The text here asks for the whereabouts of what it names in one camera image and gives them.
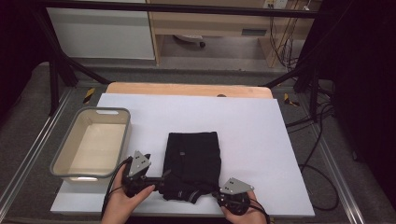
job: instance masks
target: black metal rod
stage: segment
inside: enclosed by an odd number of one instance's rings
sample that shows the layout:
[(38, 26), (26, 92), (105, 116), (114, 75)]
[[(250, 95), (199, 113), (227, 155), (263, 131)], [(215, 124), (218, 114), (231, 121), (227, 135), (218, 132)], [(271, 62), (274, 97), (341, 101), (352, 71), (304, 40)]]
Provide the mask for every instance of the black metal rod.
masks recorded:
[(301, 73), (306, 72), (305, 70), (306, 68), (307, 66), (302, 64), (301, 66), (296, 67), (294, 70), (289, 71), (287, 74), (278, 77), (275, 80), (268, 82), (267, 84), (260, 85), (259, 87), (266, 87), (272, 89), (273, 87), (277, 86), (279, 83), (282, 83), (288, 80), (289, 78), (298, 77)]
[(57, 1), (35, 0), (34, 3), (39, 4), (42, 7), (100, 9), (100, 10), (117, 10), (117, 11), (176, 12), (176, 13), (199, 13), (199, 14), (309, 18), (309, 19), (331, 16), (330, 13), (326, 13), (326, 12), (254, 8), (254, 7), (212, 7), (212, 6), (190, 6), (190, 5), (173, 5), (173, 4), (118, 3), (118, 2), (93, 2), (93, 1), (71, 1), (71, 0), (57, 0)]
[(54, 36), (54, 33), (49, 28), (48, 23), (43, 18), (42, 12), (37, 8), (32, 8), (26, 6), (22, 1), (15, 1), (18, 3), (18, 7), (24, 11), (24, 13), (30, 13), (33, 16), (33, 19), (37, 23), (39, 29), (41, 30), (44, 37), (47, 39), (47, 45), (49, 46), (49, 54), (56, 62), (57, 72), (64, 80), (66, 86), (75, 86), (78, 83), (78, 79), (74, 71), (70, 68), (70, 66), (64, 61), (59, 52), (62, 52), (62, 49), (59, 45), (58, 39)]
[(58, 72), (55, 60), (49, 61), (49, 83), (50, 83), (50, 112), (52, 116), (59, 107)]
[(91, 77), (91, 78), (95, 79), (96, 81), (98, 81), (98, 82), (100, 82), (102, 84), (105, 84), (105, 85), (112, 83), (112, 81), (109, 81), (106, 78), (97, 75), (96, 73), (94, 73), (90, 69), (86, 68), (84, 65), (76, 62), (74, 59), (72, 59), (69, 56), (67, 56), (64, 52), (62, 52), (62, 54), (63, 54), (64, 59), (67, 61), (68, 64), (70, 64), (71, 66), (76, 68), (78, 71), (84, 73), (88, 77)]
[(314, 75), (311, 78), (312, 88), (311, 88), (311, 97), (309, 99), (309, 113), (314, 122), (318, 122), (318, 89), (319, 89), (319, 80), (318, 80), (318, 69), (315, 69)]

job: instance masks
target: aluminum rail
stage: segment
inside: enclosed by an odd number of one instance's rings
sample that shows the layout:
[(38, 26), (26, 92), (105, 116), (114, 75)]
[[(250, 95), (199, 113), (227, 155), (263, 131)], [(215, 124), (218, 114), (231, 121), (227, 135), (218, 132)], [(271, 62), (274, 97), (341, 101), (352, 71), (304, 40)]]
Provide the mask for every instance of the aluminum rail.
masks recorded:
[(23, 162), (21, 163), (18, 171), (12, 177), (11, 181), (9, 182), (6, 190), (3, 192), (0, 198), (0, 223), (6, 217), (7, 211), (14, 202), (14, 199), (17, 197), (18, 192), (20, 191), (23, 182), (25, 181), (26, 177), (29, 175), (35, 161), (37, 160), (42, 148), (46, 144), (50, 134), (55, 127), (59, 117), (64, 112), (65, 106), (69, 100), (70, 94), (72, 89), (66, 89), (64, 94), (61, 97), (60, 105), (55, 113), (49, 117), (44, 124), (41, 132), (38, 134), (35, 142), (29, 149), (26, 157), (24, 158)]
[[(298, 94), (298, 97), (305, 113), (308, 114), (308, 99), (306, 95), (300, 93)], [(313, 124), (312, 130), (315, 136), (318, 137), (318, 134), (320, 132), (318, 124)], [(364, 224), (365, 222), (361, 214), (361, 210), (356, 204), (352, 192), (350, 191), (349, 186), (347, 185), (347, 182), (344, 179), (340, 168), (338, 168), (337, 162), (335, 161), (334, 156), (332, 155), (332, 152), (329, 149), (329, 146), (327, 145), (326, 139), (323, 135), (319, 140), (318, 150), (320, 150), (324, 163), (329, 170), (331, 179), (338, 190), (340, 201), (343, 204), (344, 209), (346, 210), (346, 215), (349, 218), (350, 223)]]

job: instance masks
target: gray floor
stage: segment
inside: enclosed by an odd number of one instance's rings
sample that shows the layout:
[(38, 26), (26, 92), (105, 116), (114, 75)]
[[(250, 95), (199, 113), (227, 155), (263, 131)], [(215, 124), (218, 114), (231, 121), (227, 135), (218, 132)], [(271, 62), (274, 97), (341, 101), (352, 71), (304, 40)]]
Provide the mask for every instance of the gray floor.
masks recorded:
[[(205, 49), (198, 45), (185, 43), (168, 36), (163, 48), (162, 64), (121, 62), (117, 67), (109, 67), (109, 63), (101, 61), (91, 63), (92, 70), (98, 74), (117, 81), (161, 82), (161, 83), (198, 83), (257, 86), (284, 74), (284, 68), (269, 69), (254, 38), (207, 37)], [(50, 212), (50, 206), (62, 181), (50, 174), (50, 162), (62, 140), (71, 118), (84, 105), (82, 100), (90, 86), (95, 86), (95, 94), (88, 105), (96, 105), (100, 93), (106, 86), (93, 84), (92, 81), (78, 74), (81, 81), (77, 88), (71, 91), (70, 101), (66, 110), (60, 116), (58, 123), (51, 132), (46, 144), (40, 151), (35, 164), (13, 204), (9, 207), (5, 223), (16, 218), (24, 219), (25, 223), (44, 223), (44, 220), (88, 221), (98, 220), (97, 216), (63, 216)], [(279, 101), (285, 123), (306, 116), (302, 106), (284, 104), (284, 93), (290, 95), (292, 101), (300, 102), (292, 90), (293, 80), (288, 80), (280, 87), (273, 89)], [(326, 102), (326, 96), (320, 96), (321, 102)], [(0, 192), (4, 192), (12, 177), (18, 172), (19, 165), (29, 152), (30, 146), (39, 135), (41, 128), (48, 119), (50, 111), (49, 71), (46, 66), (39, 66), (34, 71), (31, 81), (25, 88), (21, 99), (10, 110), (0, 126)], [(340, 129), (337, 118), (327, 117), (323, 122), (323, 137), (334, 155), (336, 162), (344, 175), (356, 203), (361, 210), (366, 223), (396, 223), (396, 214), (390, 206), (381, 188), (375, 182), (370, 170), (364, 163), (352, 160), (352, 149)], [(296, 159), (299, 163), (305, 158), (314, 145), (316, 136), (311, 127), (290, 133)], [(310, 165), (315, 166), (326, 175), (329, 174), (322, 155), (316, 151)], [(304, 181), (311, 202), (319, 207), (333, 205), (335, 194), (327, 180), (312, 170), (304, 171)], [(276, 218), (276, 223), (349, 223), (344, 206), (340, 203), (335, 210), (323, 212), (315, 210), (312, 218)], [(170, 223), (168, 219), (146, 218), (137, 219), (140, 223)], [(201, 223), (221, 223), (219, 219), (200, 219)]]

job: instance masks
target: white panel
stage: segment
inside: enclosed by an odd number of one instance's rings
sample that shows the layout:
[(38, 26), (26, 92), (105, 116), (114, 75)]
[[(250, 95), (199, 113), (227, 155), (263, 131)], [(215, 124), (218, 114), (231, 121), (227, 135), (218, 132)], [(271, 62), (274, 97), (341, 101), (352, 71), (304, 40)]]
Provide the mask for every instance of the white panel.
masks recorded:
[(147, 12), (49, 8), (49, 16), (68, 56), (154, 60)]
[[(222, 186), (230, 177), (255, 188), (268, 214), (312, 217), (304, 181), (295, 159), (277, 100), (201, 96), (103, 94), (99, 106), (125, 107), (131, 113), (132, 136), (126, 155), (151, 154), (148, 176), (161, 176), (169, 133), (218, 132)], [(51, 208), (56, 213), (99, 212), (104, 192), (92, 195), (64, 183)], [(79, 205), (81, 197), (92, 206)], [(209, 195), (197, 204), (167, 202), (158, 192), (135, 211), (141, 215), (221, 216)]]

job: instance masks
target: gray gripper mount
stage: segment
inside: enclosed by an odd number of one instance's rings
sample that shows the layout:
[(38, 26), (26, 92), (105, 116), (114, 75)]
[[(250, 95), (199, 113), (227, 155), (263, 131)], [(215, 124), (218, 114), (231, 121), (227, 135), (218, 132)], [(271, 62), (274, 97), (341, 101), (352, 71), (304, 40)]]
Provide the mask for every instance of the gray gripper mount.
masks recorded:
[(227, 183), (225, 183), (224, 186), (220, 189), (220, 192), (234, 195), (238, 193), (245, 193), (250, 190), (254, 190), (254, 187), (245, 182), (242, 182), (238, 179), (231, 177), (227, 181)]
[(151, 161), (146, 158), (140, 151), (134, 152), (134, 159), (132, 160), (131, 169), (128, 177), (132, 177), (151, 165)]

